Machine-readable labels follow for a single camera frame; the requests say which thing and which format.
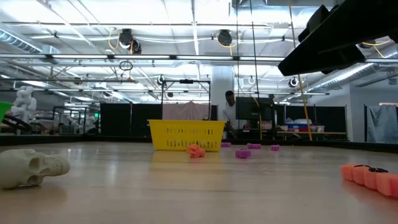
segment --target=white curtain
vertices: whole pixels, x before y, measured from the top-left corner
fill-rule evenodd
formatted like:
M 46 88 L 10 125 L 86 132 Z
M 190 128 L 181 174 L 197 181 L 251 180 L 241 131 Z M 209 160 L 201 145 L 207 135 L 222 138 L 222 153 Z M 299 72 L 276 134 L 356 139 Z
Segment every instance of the white curtain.
M 209 105 L 189 102 L 185 104 L 163 104 L 163 119 L 203 120 L 208 119 Z
M 368 106 L 367 132 L 368 142 L 398 144 L 396 106 Z

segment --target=white skull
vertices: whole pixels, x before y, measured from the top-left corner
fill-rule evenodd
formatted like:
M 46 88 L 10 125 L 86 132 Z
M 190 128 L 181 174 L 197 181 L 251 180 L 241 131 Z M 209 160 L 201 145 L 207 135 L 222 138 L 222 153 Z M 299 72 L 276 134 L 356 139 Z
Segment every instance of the white skull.
M 69 172 L 69 162 L 61 155 L 46 156 L 33 149 L 12 149 L 0 153 L 0 188 L 40 185 L 45 176 Z

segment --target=orange foam piece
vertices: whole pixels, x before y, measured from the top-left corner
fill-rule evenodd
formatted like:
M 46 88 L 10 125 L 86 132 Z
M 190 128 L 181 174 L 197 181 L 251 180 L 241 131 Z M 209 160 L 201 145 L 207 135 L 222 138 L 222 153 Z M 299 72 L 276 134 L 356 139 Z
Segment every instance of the orange foam piece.
M 345 165 L 341 166 L 341 168 L 340 168 L 341 175 L 343 176 L 344 180 L 354 181 L 354 178 L 353 178 L 354 166 L 355 165 L 352 165 L 352 164 L 345 164 Z
M 364 183 L 369 189 L 377 190 L 376 172 L 364 171 Z
M 353 179 L 357 184 L 365 185 L 364 173 L 367 170 L 369 170 L 369 167 L 366 167 L 366 166 L 354 167 Z
M 393 197 L 398 198 L 398 177 L 395 176 L 394 178 L 392 178 L 390 180 L 390 184 L 391 184 L 391 195 Z
M 376 174 L 376 183 L 377 183 L 377 190 L 384 194 L 385 196 L 393 196 L 392 190 L 394 189 L 394 194 L 398 193 L 395 192 L 396 183 L 398 181 L 398 174 L 389 174 L 389 173 L 377 173 Z

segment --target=plastic basket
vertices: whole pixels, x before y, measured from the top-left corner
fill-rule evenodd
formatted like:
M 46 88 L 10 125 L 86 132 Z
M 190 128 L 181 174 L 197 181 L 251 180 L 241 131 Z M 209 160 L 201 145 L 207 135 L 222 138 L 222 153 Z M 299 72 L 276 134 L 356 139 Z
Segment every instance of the plastic basket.
M 155 150 L 187 150 L 197 144 L 206 151 L 219 151 L 225 121 L 148 120 Z
M 9 110 L 12 106 L 12 103 L 0 102 L 0 123 L 6 114 L 7 110 Z

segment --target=man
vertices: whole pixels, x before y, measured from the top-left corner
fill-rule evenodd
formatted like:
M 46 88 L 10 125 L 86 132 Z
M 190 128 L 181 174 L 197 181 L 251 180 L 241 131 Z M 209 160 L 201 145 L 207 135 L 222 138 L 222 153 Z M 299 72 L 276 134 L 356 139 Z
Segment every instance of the man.
M 223 110 L 224 120 L 226 121 L 226 129 L 236 138 L 238 130 L 238 121 L 236 120 L 235 96 L 231 90 L 225 92 L 227 102 L 225 110 Z

